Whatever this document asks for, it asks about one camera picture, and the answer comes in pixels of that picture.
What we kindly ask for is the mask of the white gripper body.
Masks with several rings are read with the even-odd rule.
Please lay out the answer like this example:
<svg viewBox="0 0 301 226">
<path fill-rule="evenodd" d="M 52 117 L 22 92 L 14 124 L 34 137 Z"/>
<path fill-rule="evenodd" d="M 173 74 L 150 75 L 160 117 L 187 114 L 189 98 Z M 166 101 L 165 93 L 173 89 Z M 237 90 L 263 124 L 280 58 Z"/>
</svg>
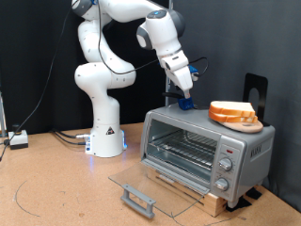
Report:
<svg viewBox="0 0 301 226">
<path fill-rule="evenodd" d="M 159 62 L 166 76 L 182 91 L 188 91 L 193 87 L 188 58 L 183 50 L 174 55 L 160 56 Z"/>
</svg>

